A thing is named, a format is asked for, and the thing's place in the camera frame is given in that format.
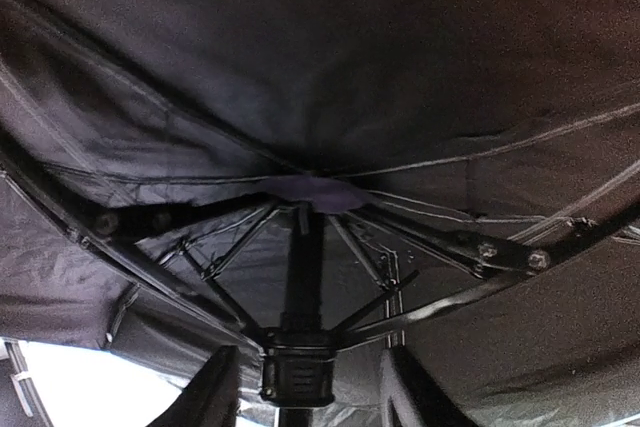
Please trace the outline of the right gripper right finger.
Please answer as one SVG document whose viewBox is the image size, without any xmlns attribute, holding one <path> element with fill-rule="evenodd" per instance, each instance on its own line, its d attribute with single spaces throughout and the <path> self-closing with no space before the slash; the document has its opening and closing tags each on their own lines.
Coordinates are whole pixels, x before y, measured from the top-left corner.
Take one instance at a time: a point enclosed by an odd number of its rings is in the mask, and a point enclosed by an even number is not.
<svg viewBox="0 0 640 427">
<path fill-rule="evenodd" d="M 380 380 L 383 426 L 475 427 L 404 345 L 385 350 Z"/>
</svg>

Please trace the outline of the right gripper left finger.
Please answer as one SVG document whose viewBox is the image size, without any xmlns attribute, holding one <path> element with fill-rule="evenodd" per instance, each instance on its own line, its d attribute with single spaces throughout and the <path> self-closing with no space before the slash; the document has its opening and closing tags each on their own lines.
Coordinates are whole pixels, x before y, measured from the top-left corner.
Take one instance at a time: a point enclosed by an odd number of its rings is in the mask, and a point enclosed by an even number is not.
<svg viewBox="0 0 640 427">
<path fill-rule="evenodd" d="M 239 349 L 218 348 L 148 427 L 232 427 L 239 405 Z"/>
</svg>

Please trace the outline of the black and mint umbrella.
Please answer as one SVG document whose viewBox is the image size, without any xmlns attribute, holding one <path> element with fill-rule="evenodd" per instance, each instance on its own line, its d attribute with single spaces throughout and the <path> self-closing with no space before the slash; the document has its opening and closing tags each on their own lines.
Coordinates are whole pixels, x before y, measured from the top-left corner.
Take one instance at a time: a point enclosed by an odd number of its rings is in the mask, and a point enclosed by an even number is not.
<svg viewBox="0 0 640 427">
<path fill-rule="evenodd" d="M 639 0 L 1 0 L 1 334 L 381 426 L 639 416 Z"/>
</svg>

